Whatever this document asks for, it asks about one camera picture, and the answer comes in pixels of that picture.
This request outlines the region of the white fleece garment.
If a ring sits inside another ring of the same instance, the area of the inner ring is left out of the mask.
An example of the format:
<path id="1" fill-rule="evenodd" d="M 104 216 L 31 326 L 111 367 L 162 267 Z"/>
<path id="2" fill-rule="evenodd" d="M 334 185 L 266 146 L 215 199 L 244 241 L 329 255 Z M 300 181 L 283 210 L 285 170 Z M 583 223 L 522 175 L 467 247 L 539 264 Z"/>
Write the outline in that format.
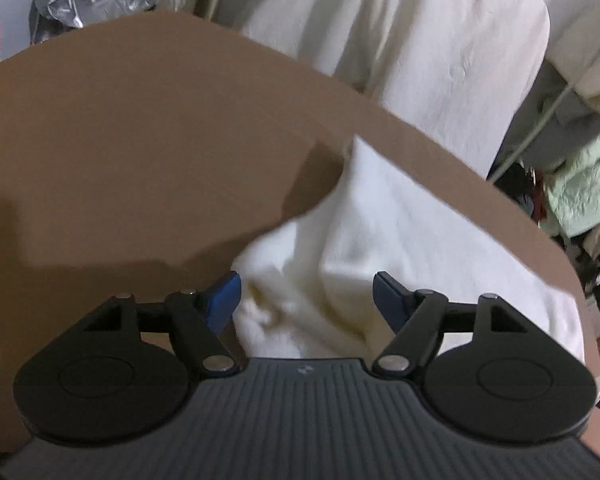
<path id="1" fill-rule="evenodd" d="M 457 302 L 494 292 L 583 359 L 576 300 L 407 177 L 362 139 L 315 208 L 254 240 L 234 261 L 233 321 L 252 358 L 371 361 L 393 333 L 373 300 L 387 272 Z"/>

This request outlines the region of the light green quilted jacket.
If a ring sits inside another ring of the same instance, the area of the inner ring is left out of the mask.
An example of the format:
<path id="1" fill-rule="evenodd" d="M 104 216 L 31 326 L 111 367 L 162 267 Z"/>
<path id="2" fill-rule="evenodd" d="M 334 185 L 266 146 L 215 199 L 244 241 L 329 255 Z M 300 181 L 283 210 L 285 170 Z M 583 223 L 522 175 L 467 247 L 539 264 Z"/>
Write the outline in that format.
<path id="1" fill-rule="evenodd" d="M 600 136 L 545 179 L 547 210 L 566 237 L 600 224 Z"/>

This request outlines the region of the grey metal rack pole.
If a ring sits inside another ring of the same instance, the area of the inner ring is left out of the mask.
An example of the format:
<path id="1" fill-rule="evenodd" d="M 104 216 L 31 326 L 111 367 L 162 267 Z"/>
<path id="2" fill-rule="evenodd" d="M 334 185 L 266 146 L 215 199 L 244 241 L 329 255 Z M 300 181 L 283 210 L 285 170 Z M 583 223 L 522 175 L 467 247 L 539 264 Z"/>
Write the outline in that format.
<path id="1" fill-rule="evenodd" d="M 509 126 L 489 179 L 498 180 L 515 162 L 555 167 L 599 135 L 600 114 L 568 86 L 547 55 Z"/>

